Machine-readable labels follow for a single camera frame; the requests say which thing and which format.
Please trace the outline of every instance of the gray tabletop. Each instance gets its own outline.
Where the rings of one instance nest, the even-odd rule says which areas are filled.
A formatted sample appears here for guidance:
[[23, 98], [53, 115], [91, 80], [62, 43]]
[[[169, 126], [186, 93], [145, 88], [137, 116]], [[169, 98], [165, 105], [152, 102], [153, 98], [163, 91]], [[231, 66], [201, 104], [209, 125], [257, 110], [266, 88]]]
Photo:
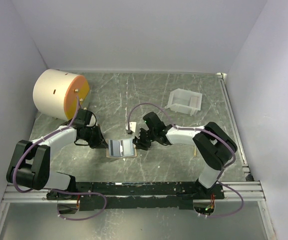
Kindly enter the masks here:
[[[201, 110], [196, 116], [176, 113], [167, 109], [175, 124], [197, 127], [216, 122], [234, 139], [232, 125], [222, 87], [214, 74], [140, 74], [140, 73], [84, 73], [91, 87], [89, 110], [95, 113], [106, 139], [124, 139], [126, 118], [137, 104], [150, 102], [165, 107], [169, 93], [177, 88], [203, 94]], [[131, 121], [147, 128], [142, 117], [154, 111], [162, 121], [167, 118], [153, 106], [143, 105], [132, 114]], [[38, 113], [30, 139], [36, 139], [55, 130], [62, 120]], [[195, 181], [205, 166], [199, 152], [188, 145], [162, 146], [152, 143], [148, 151], [138, 150], [135, 158], [112, 159], [105, 149], [69, 144], [55, 154], [51, 169], [76, 177], [78, 182], [167, 182]], [[245, 181], [242, 162], [236, 163], [222, 175], [222, 181]]]

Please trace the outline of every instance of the white cylinder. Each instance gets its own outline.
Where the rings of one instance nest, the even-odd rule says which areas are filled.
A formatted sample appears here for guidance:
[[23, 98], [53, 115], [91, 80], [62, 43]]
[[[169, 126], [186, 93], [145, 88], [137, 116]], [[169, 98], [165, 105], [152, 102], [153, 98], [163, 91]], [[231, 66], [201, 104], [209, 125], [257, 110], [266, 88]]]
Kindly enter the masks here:
[[48, 69], [35, 83], [33, 100], [41, 113], [66, 121], [74, 116], [77, 97], [82, 104], [88, 92], [84, 76]]

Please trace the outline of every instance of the purple cable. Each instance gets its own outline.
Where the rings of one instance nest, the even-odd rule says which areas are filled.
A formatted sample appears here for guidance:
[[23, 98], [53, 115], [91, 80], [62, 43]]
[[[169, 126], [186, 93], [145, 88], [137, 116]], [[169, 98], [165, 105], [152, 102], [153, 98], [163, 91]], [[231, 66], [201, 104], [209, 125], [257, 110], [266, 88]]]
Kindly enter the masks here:
[[37, 142], [34, 142], [25, 152], [24, 154], [20, 157], [18, 163], [16, 164], [15, 168], [14, 168], [14, 172], [13, 172], [13, 176], [12, 176], [12, 182], [14, 184], [14, 187], [15, 189], [20, 192], [20, 193], [27, 193], [27, 192], [30, 192], [32, 191], [32, 189], [28, 189], [28, 190], [22, 190], [18, 187], [17, 183], [16, 183], [16, 174], [17, 174], [17, 171], [19, 169], [19, 166], [21, 165], [21, 163], [24, 161], [25, 157], [27, 156], [27, 154], [38, 144], [42, 143], [43, 141], [49, 139], [50, 137], [54, 136], [55, 134], [63, 131], [63, 130], [66, 130], [66, 129], [69, 129], [70, 126], [73, 124], [76, 116], [77, 116], [77, 112], [78, 112], [78, 105], [79, 105], [79, 98], [78, 98], [78, 95], [77, 95], [77, 106], [76, 106], [76, 110], [75, 110], [75, 114], [74, 114], [74, 117], [72, 118], [72, 120], [70, 121], [70, 123], [68, 124], [67, 127], [64, 127], [62, 129], [59, 129], [59, 130], [55, 130], [51, 133], [49, 133], [48, 135], [46, 135], [45, 137], [43, 137], [42, 139], [38, 140]]
[[158, 108], [163, 114], [165, 114], [165, 116], [168, 118], [168, 121], [171, 123], [171, 125], [172, 125], [175, 129], [177, 129], [177, 130], [189, 130], [189, 131], [190, 131], [190, 130], [194, 130], [194, 131], [204, 132], [204, 133], [206, 133], [206, 134], [214, 137], [217, 141], [221, 142], [221, 143], [231, 152], [231, 154], [232, 154], [232, 156], [233, 156], [233, 160], [232, 160], [230, 163], [228, 163], [228, 164], [226, 164], [226, 165], [223, 166], [223, 169], [220, 171], [220, 173], [219, 173], [219, 175], [218, 175], [218, 177], [217, 177], [217, 182], [218, 182], [220, 185], [225, 186], [225, 187], [229, 188], [230, 190], [232, 190], [233, 192], [235, 192], [235, 193], [240, 197], [242, 203], [241, 203], [240, 207], [239, 207], [237, 210], [235, 210], [235, 211], [233, 211], [233, 212], [231, 212], [231, 213], [221, 214], [221, 215], [215, 215], [215, 216], [206, 216], [206, 215], [204, 215], [204, 216], [206, 216], [206, 217], [208, 217], [208, 218], [223, 218], [223, 217], [228, 217], [228, 216], [231, 216], [231, 215], [236, 214], [237, 212], [239, 212], [239, 211], [244, 207], [244, 199], [243, 199], [243, 197], [241, 196], [241, 194], [240, 194], [238, 191], [236, 191], [236, 190], [234, 190], [233, 188], [231, 188], [230, 186], [228, 186], [228, 185], [226, 185], [226, 184], [218, 181], [219, 178], [221, 177], [221, 175], [223, 174], [224, 170], [225, 170], [228, 166], [230, 166], [231, 164], [233, 164], [233, 163], [236, 161], [236, 155], [235, 155], [234, 151], [232, 150], [232, 148], [231, 148], [224, 140], [222, 140], [220, 137], [218, 137], [217, 135], [215, 135], [215, 134], [213, 134], [212, 132], [207, 131], [207, 130], [205, 130], [205, 129], [197, 128], [197, 127], [189, 127], [189, 128], [188, 128], [188, 127], [177, 127], [177, 126], [173, 123], [173, 121], [172, 121], [172, 119], [170, 118], [170, 116], [169, 116], [161, 107], [157, 106], [156, 104], [150, 103], [150, 102], [140, 103], [140, 104], [136, 105], [136, 106], [130, 111], [130, 113], [129, 113], [129, 115], [128, 115], [128, 118], [127, 118], [127, 127], [128, 127], [129, 130], [130, 130], [130, 116], [131, 116], [131, 114], [133, 113], [133, 111], [134, 111], [136, 108], [138, 108], [139, 106], [141, 106], [141, 105], [152, 105], [152, 106]]
[[98, 216], [98, 215], [100, 215], [104, 210], [105, 210], [105, 208], [106, 208], [106, 205], [107, 205], [107, 198], [103, 195], [103, 194], [101, 194], [101, 193], [99, 193], [99, 192], [66, 192], [66, 191], [62, 191], [62, 190], [58, 190], [58, 189], [52, 189], [52, 191], [56, 191], [56, 192], [59, 192], [60, 194], [62, 193], [62, 194], [69, 194], [69, 195], [98, 195], [98, 196], [101, 196], [103, 199], [104, 199], [104, 206], [103, 206], [103, 208], [99, 211], [99, 212], [97, 212], [97, 213], [95, 213], [94, 215], [92, 215], [92, 216], [88, 216], [88, 217], [84, 217], [84, 218], [70, 218], [70, 217], [64, 217], [64, 216], [62, 216], [60, 213], [59, 213], [59, 209], [58, 209], [58, 207], [57, 207], [57, 214], [58, 214], [58, 216], [60, 217], [60, 218], [62, 218], [62, 219], [64, 219], [64, 220], [70, 220], [70, 221], [84, 221], [84, 220], [88, 220], [88, 219], [92, 219], [92, 218], [94, 218], [94, 217], [96, 217], [96, 216]]

